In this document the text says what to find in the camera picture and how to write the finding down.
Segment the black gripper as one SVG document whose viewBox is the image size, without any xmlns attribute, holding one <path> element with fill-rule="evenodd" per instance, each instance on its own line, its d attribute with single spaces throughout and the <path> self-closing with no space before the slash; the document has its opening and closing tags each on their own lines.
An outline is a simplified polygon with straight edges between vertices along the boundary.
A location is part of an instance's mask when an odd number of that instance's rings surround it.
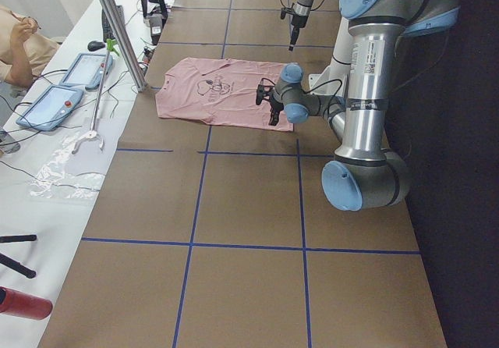
<svg viewBox="0 0 499 348">
<path fill-rule="evenodd" d="M 289 51 L 293 51 L 299 37 L 299 30 L 306 26 L 310 15 L 310 6 L 302 5 L 299 2 L 292 6 L 292 25 L 291 38 L 289 42 Z"/>
<path fill-rule="evenodd" d="M 268 101 L 271 105 L 270 118 L 268 121 L 269 126 L 277 125 L 279 122 L 279 114 L 284 109 L 284 105 L 276 99 L 276 93 L 271 90 L 268 94 Z"/>
</svg>

